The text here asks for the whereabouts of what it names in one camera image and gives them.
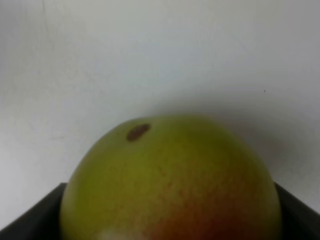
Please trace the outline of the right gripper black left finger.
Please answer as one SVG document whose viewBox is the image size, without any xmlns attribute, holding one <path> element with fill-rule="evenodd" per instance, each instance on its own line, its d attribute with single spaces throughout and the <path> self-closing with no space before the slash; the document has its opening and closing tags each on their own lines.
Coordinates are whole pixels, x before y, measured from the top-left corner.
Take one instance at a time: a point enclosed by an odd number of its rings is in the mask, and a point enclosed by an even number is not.
<svg viewBox="0 0 320 240">
<path fill-rule="evenodd" d="M 0 231 L 1 240 L 60 240 L 60 209 L 66 183 Z"/>
</svg>

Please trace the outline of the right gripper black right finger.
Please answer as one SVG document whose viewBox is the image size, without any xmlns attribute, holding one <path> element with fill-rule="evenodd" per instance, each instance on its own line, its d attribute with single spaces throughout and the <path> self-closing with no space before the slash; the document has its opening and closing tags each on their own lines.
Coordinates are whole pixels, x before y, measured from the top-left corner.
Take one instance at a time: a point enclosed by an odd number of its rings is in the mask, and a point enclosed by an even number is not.
<svg viewBox="0 0 320 240">
<path fill-rule="evenodd" d="M 275 214 L 278 223 L 278 240 L 319 240 L 320 214 L 292 195 L 278 183 Z"/>
</svg>

